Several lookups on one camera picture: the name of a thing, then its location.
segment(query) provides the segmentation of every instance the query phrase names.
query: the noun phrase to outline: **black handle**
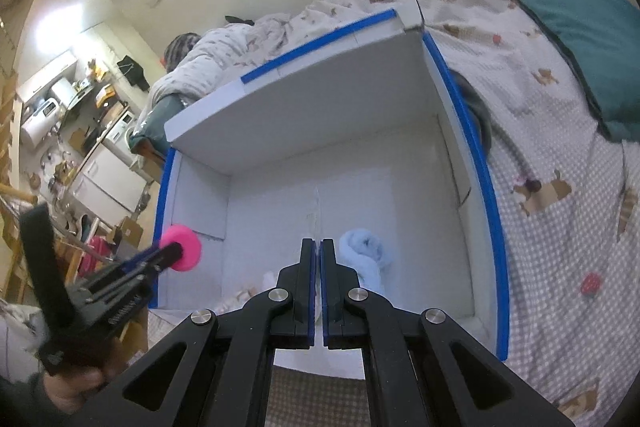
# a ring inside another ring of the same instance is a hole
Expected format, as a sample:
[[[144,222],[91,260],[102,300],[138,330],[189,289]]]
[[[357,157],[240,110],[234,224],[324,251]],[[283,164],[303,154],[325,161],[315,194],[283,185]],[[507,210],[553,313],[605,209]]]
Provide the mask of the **black handle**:
[[[33,292],[49,330],[68,327],[76,316],[76,310],[58,272],[53,250],[53,227],[46,203],[20,215],[20,239],[33,282]]]

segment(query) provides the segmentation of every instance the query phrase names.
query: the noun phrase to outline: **blanket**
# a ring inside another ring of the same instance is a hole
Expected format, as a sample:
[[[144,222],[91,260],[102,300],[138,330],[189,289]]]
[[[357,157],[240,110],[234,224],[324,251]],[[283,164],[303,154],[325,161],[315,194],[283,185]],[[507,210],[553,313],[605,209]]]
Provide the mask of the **blanket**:
[[[206,32],[178,67],[151,87],[134,134],[139,133],[147,115],[167,95],[180,94],[184,103],[191,104],[221,86],[223,71],[246,54],[250,28],[246,24],[228,24]]]
[[[199,89],[407,2],[316,0],[295,17],[263,17],[246,30],[246,52]],[[418,3],[447,64],[492,116],[488,165],[510,276],[507,364],[576,425],[603,425],[640,369],[640,145],[597,133],[572,70],[516,0]]]

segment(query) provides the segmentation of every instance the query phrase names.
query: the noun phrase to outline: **light blue towel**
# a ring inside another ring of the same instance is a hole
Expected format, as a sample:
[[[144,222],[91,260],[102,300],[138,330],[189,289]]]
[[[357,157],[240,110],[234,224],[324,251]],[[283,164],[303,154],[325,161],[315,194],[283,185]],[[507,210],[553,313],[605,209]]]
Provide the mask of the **light blue towel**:
[[[367,229],[354,229],[340,238],[338,247],[338,263],[356,270],[360,287],[384,295],[380,269],[391,263],[392,256],[380,238]]]

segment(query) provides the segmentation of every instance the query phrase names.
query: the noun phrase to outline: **cardboard box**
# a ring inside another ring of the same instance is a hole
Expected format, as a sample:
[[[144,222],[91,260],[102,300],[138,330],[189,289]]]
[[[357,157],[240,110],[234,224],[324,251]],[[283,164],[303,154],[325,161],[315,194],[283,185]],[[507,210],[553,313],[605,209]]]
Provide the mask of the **cardboard box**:
[[[71,138],[69,138],[69,145],[81,156],[84,156],[84,152],[82,151],[82,144],[84,143],[84,139],[86,136],[84,135],[84,131],[82,129],[76,129]]]
[[[154,181],[158,183],[162,182],[162,168],[157,163],[154,163],[146,158],[142,170],[145,171],[149,176],[151,176]]]
[[[122,240],[127,241],[130,245],[138,247],[142,238],[142,227],[130,217],[125,217],[120,224],[107,235],[106,239],[109,243],[114,243],[116,231],[122,231]]]

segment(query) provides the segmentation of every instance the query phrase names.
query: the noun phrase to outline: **person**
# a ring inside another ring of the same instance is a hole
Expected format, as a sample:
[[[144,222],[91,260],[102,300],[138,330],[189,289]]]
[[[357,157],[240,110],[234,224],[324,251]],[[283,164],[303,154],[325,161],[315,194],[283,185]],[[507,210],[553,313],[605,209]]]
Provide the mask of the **person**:
[[[201,37],[197,33],[183,33],[169,42],[164,50],[164,57],[160,60],[165,71],[171,73],[175,70],[200,39]]]
[[[127,367],[122,344],[114,340],[102,367],[69,367],[51,376],[31,375],[26,382],[0,378],[1,427],[57,427]]]

